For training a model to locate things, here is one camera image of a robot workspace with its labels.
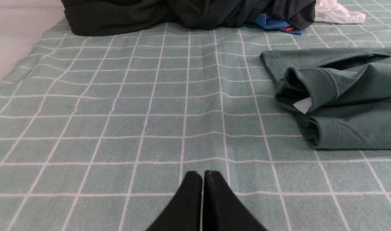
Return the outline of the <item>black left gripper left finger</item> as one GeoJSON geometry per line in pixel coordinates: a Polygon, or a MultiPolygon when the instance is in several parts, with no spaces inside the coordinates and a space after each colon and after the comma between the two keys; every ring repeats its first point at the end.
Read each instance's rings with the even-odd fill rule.
{"type": "Polygon", "coordinates": [[[198,231],[202,199],[202,177],[188,171],[172,199],[147,231],[198,231]]]}

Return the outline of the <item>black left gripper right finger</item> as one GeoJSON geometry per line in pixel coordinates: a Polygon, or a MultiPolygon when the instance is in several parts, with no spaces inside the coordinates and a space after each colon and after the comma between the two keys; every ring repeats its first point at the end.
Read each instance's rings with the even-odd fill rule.
{"type": "Polygon", "coordinates": [[[219,171],[205,171],[203,231],[266,231],[219,171]]]}

